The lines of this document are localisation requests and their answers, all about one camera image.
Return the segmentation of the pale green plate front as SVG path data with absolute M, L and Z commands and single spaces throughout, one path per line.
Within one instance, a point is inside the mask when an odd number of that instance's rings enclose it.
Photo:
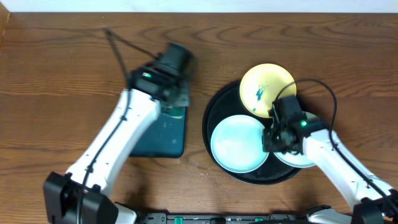
M 263 150 L 265 126 L 243 114 L 222 120 L 211 135 L 211 153 L 224 169 L 238 173 L 252 172 L 265 163 L 269 153 Z

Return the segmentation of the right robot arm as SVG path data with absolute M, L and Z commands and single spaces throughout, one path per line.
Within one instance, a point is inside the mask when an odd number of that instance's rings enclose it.
M 265 129 L 266 152 L 297 151 L 313 162 L 337 188 L 350 216 L 329 207 L 307 213 L 310 223 L 397 223 L 397 190 L 375 176 L 349 152 L 327 122 L 313 118 Z

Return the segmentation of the yellow plate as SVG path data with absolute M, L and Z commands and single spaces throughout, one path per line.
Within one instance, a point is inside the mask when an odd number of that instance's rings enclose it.
M 269 110 L 280 91 L 293 83 L 292 75 L 283 67 L 263 63 L 252 67 L 243 76 L 239 95 L 244 107 L 261 118 L 271 118 Z

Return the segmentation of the pale green plate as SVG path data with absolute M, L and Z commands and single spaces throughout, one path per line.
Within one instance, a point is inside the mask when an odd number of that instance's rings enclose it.
M 309 137 L 309 135 L 314 132 L 314 131 L 319 131 L 323 129 L 323 120 L 321 120 L 319 117 L 316 115 L 309 113 L 309 112 L 304 112 L 307 115 L 306 120 L 301 120 L 299 122 L 290 124 L 289 126 L 299 126 L 303 128 L 303 138 Z M 297 154 L 293 155 L 292 153 L 286 153 L 282 154 L 281 152 L 273 152 L 276 157 L 281 160 L 283 163 L 296 167 L 296 168 L 308 168 L 312 167 L 315 165 L 314 162 L 312 162 L 310 159 L 308 159 L 304 153 L 303 154 Z
M 211 153 L 224 169 L 238 173 L 252 172 L 265 163 L 269 153 L 263 150 L 265 126 L 243 114 L 222 120 L 211 135 Z

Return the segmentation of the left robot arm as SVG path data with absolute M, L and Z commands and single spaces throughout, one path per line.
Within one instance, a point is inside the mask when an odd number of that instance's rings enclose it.
M 111 116 L 64 174 L 44 182 L 49 223 L 134 223 L 137 213 L 109 199 L 120 170 L 142 135 L 161 114 L 189 105 L 193 72 L 138 68 L 127 75 Z

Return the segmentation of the green yellow sponge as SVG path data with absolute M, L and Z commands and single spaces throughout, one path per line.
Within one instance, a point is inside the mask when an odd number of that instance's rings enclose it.
M 185 107 L 164 108 L 162 114 L 175 119 L 182 119 L 185 116 Z

